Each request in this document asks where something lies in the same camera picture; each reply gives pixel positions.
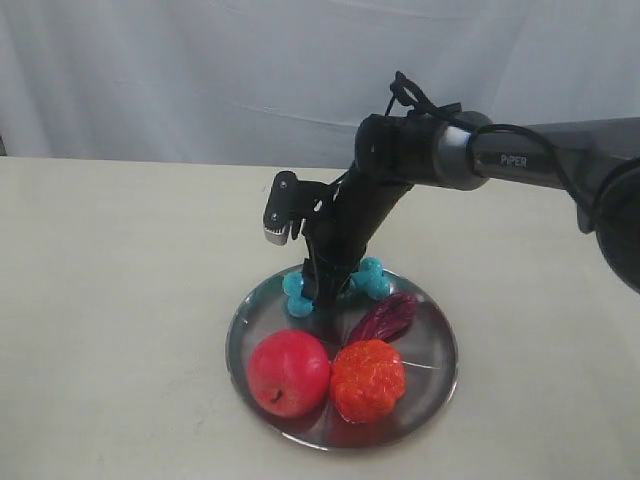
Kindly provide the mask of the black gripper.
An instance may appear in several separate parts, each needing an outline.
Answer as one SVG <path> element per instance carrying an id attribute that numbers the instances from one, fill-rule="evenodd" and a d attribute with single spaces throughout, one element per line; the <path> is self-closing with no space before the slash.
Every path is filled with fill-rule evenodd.
<path id="1" fill-rule="evenodd" d="M 349 289 L 367 245 L 413 185 L 376 179 L 352 166 L 303 229 L 309 258 L 302 264 L 301 295 L 318 310 L 333 307 Z"/>

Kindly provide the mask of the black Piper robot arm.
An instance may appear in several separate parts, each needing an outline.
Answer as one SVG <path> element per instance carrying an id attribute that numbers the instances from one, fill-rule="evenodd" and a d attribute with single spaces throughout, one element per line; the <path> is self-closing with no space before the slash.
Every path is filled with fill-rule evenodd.
<path id="1" fill-rule="evenodd" d="M 318 308 L 347 288 L 367 244 L 414 186 L 472 191 L 491 179 L 566 192 L 579 230 L 594 234 L 612 271 L 639 285 L 639 122 L 635 118 L 517 126 L 476 112 L 452 120 L 374 114 L 334 198 L 303 233 L 303 294 Z"/>

